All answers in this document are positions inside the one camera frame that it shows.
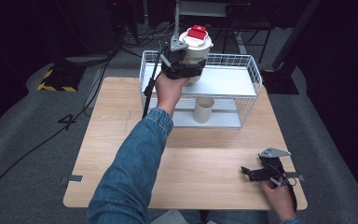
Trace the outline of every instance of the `beige cup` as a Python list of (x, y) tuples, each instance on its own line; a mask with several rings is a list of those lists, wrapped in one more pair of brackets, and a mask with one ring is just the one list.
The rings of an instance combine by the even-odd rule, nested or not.
[(197, 97), (193, 114), (194, 120), (198, 123), (207, 122), (211, 117), (213, 105), (214, 99), (212, 97)]

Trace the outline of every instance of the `denim sleeve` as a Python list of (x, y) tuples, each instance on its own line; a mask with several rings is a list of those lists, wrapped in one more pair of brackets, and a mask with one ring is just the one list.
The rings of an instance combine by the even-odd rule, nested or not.
[(285, 220), (281, 224), (305, 224), (305, 222), (300, 217), (292, 217)]
[(135, 125), (95, 190), (88, 223), (147, 223), (147, 207), (172, 127), (171, 117), (157, 107)]

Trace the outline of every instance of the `human arm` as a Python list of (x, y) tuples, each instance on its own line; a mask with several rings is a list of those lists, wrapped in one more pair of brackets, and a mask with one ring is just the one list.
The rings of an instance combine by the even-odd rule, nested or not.
[(152, 188), (173, 126), (171, 116), (185, 83), (160, 75), (158, 108), (137, 123), (117, 151), (89, 203), (88, 223), (147, 222)]
[(304, 223), (296, 216), (292, 197), (287, 186), (274, 187), (270, 181), (260, 182), (260, 187), (267, 197), (271, 208), (277, 213), (280, 221), (284, 224)]

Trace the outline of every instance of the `cylindrical container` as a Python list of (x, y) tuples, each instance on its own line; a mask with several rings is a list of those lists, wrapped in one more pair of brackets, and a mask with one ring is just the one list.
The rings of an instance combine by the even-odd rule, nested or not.
[(193, 114), (194, 120), (198, 123), (207, 122), (211, 117), (213, 105), (214, 99), (212, 97), (197, 97)]
[[(185, 64), (197, 64), (206, 59), (213, 47), (212, 39), (208, 36), (205, 27), (194, 25), (179, 36), (179, 40), (188, 44), (186, 56), (183, 59)], [(200, 76), (192, 77), (188, 82), (196, 82)]]

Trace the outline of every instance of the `light wood tabletop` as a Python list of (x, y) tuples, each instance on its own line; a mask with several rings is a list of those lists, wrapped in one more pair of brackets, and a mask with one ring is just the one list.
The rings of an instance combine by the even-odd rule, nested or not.
[[(138, 78), (104, 79), (72, 172), (83, 177), (68, 184), (66, 206), (88, 207), (121, 143), (142, 118), (140, 94)], [(241, 166), (261, 169), (258, 153), (267, 147), (287, 150), (264, 89), (241, 129), (173, 128), (149, 207), (269, 210), (259, 184), (240, 172)], [(281, 161), (286, 172), (295, 171), (290, 157)], [(294, 189), (297, 209), (307, 208), (298, 180)]]

